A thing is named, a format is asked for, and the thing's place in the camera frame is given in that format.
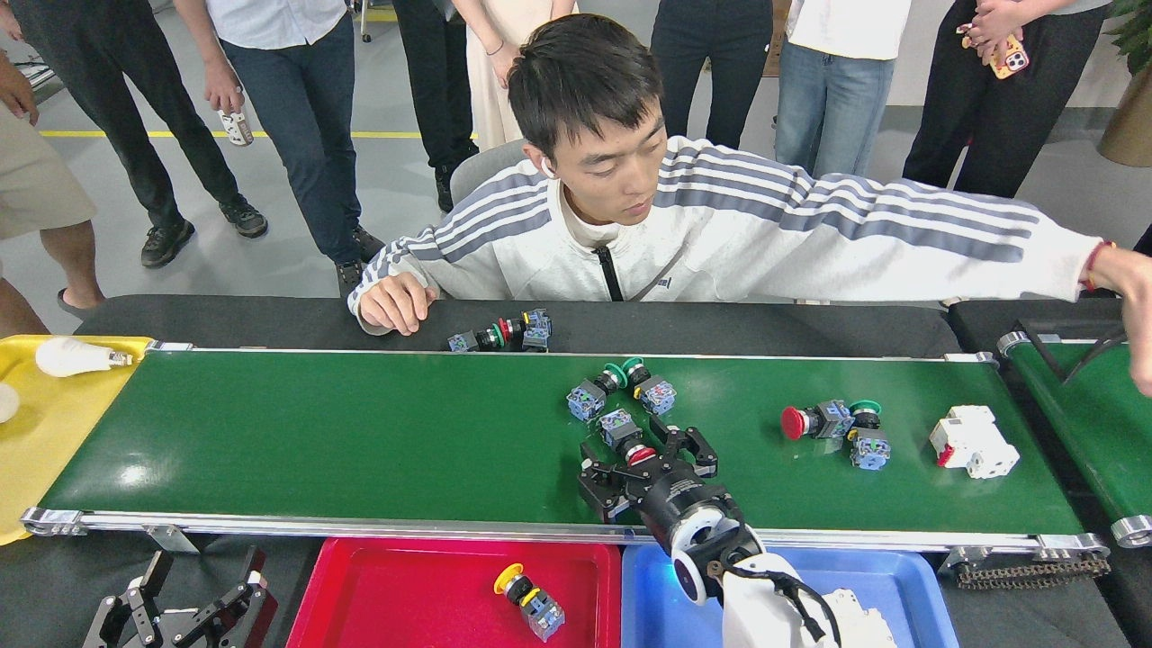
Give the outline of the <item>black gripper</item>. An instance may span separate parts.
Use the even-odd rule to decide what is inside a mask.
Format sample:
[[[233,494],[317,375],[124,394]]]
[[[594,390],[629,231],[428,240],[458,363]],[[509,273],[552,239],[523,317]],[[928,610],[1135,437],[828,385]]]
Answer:
[[[579,495],[600,521],[613,523],[631,506],[665,553],[687,551],[737,529],[723,484],[702,480],[717,477],[717,451],[699,430],[680,429],[659,416],[650,416],[650,430],[664,443],[660,459],[632,467],[602,464],[588,440],[579,443]],[[692,467],[683,452],[694,455]]]

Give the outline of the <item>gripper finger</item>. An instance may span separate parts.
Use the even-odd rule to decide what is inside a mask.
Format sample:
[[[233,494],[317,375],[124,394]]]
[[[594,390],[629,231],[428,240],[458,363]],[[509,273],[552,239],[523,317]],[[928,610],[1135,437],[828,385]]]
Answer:
[[[184,621],[185,647],[259,647],[275,616],[276,600],[263,577],[265,553],[248,549],[241,582]]]
[[[132,579],[126,592],[103,598],[86,633],[86,647],[119,647],[126,628],[135,632],[132,642],[129,641],[131,647],[164,647],[165,636],[160,630],[162,615],[156,606],[156,597],[172,565],[169,553],[156,551],[144,574]]]

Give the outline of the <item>person's right hand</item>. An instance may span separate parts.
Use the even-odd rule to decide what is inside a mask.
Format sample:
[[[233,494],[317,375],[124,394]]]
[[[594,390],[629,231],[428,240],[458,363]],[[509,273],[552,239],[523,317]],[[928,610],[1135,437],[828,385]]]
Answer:
[[[386,276],[371,286],[359,299],[356,312],[370,327],[412,336],[429,319],[429,306],[437,297],[435,287],[425,286],[411,272],[403,272]]]

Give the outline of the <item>person's left hand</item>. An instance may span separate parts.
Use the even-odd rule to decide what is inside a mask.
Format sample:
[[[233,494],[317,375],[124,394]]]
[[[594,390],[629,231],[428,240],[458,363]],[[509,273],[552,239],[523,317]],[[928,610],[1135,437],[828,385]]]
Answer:
[[[1143,395],[1151,395],[1151,258],[1117,247],[1104,247],[1093,266],[1098,284],[1120,295],[1129,338],[1130,376]]]

